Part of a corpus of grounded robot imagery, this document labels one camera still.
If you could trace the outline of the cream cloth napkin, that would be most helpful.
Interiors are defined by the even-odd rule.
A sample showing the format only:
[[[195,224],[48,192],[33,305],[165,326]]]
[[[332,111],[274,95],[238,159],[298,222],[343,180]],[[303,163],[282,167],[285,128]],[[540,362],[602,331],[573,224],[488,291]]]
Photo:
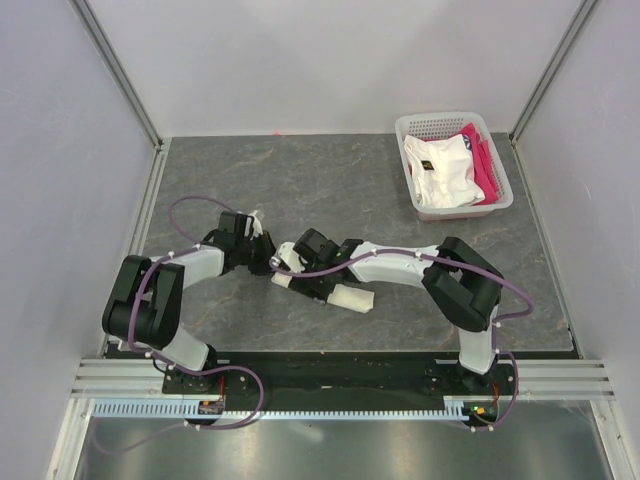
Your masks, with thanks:
[[[298,280],[296,278],[291,278],[289,276],[282,275],[280,273],[275,273],[271,282],[280,287],[286,288],[291,291],[296,291],[293,287],[293,281]],[[374,293],[366,290],[361,290],[358,288],[353,288],[345,285],[337,285],[334,287],[333,292],[327,295],[325,299],[323,296],[318,296],[313,293],[301,293],[302,295],[316,300],[318,302],[323,302],[324,304],[333,305],[336,307],[344,308],[347,310],[352,310],[358,313],[367,313],[374,306]]]

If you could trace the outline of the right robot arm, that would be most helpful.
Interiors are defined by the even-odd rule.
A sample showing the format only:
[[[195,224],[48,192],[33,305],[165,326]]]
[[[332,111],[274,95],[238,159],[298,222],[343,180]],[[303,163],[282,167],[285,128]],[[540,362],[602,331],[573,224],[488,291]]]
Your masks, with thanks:
[[[459,333],[458,381],[483,392],[494,381],[496,353],[491,323],[497,314],[501,273],[469,245],[447,237],[440,245],[401,248],[347,239],[338,245],[315,229],[284,242],[274,262],[283,270],[273,282],[313,300],[359,313],[374,306],[374,294],[358,286],[383,282],[425,289]]]

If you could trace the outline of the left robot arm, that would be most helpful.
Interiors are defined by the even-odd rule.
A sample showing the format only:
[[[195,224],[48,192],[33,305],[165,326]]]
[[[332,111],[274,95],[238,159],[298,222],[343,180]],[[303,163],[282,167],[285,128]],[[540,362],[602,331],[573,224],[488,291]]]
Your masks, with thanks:
[[[102,329],[132,351],[180,368],[196,392],[211,392],[220,378],[217,353],[181,326],[183,291],[237,267],[255,276],[269,275],[274,254],[258,211],[225,211],[215,229],[183,252],[125,257],[102,315]]]

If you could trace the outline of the white folded cloth in basket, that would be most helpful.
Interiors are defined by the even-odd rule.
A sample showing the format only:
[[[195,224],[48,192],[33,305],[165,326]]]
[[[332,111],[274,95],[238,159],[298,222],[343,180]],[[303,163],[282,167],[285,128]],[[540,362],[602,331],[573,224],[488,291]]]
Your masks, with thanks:
[[[422,207],[467,207],[485,199],[484,191],[475,181],[473,153],[466,135],[434,141],[407,135],[403,147]]]

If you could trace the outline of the pink cloth in basket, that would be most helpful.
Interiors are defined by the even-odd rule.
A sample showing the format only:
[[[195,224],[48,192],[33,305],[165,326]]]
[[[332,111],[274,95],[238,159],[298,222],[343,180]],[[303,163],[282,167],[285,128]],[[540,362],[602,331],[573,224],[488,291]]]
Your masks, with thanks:
[[[475,181],[485,193],[485,199],[475,205],[486,205],[495,202],[497,199],[496,184],[490,167],[491,160],[489,159],[487,144],[480,142],[478,133],[472,124],[467,125],[457,134],[466,135],[470,140],[474,160]]]

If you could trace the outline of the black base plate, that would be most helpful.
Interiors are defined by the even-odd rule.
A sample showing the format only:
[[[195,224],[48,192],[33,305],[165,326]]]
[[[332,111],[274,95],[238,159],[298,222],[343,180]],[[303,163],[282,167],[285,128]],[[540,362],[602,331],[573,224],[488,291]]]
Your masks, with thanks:
[[[516,379],[512,361],[479,376],[450,352],[221,352],[218,364],[234,369],[204,377],[169,372],[163,393],[223,394],[253,409],[435,407],[448,397],[506,399]]]

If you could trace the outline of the left aluminium frame post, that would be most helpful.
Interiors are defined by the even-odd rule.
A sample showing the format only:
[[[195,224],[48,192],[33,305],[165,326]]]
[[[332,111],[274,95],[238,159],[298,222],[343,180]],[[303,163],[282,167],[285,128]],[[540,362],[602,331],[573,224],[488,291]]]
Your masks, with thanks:
[[[90,2],[86,0],[70,0],[69,4],[82,22],[86,33],[92,40],[100,57],[127,104],[131,108],[146,137],[150,140],[154,149],[159,151],[164,143],[163,138],[159,134],[149,113],[144,107]]]

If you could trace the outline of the aluminium frame post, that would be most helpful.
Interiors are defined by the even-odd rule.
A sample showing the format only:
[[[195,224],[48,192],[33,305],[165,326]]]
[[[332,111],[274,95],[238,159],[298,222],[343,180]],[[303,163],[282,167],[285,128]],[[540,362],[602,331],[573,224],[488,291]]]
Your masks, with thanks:
[[[599,0],[582,0],[579,2],[576,12],[564,30],[531,95],[525,103],[523,110],[518,116],[514,127],[509,133],[509,139],[513,146],[517,144],[524,134],[526,127],[534,117],[600,4],[601,2]]]
[[[149,113],[144,107],[90,2],[86,0],[70,0],[69,4],[82,22],[86,33],[92,40],[100,57],[127,104],[131,108],[146,137],[150,140],[154,149],[159,151],[164,143],[163,138],[159,134]]]

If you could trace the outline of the right aluminium frame post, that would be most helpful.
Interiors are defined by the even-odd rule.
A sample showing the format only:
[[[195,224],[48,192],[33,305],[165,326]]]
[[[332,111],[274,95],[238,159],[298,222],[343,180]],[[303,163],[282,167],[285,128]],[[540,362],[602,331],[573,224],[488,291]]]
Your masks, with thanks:
[[[526,127],[534,117],[600,4],[601,2],[599,0],[582,0],[579,2],[576,12],[564,30],[531,95],[525,103],[523,110],[518,116],[514,127],[509,133],[509,139],[513,146],[517,144],[524,134]]]

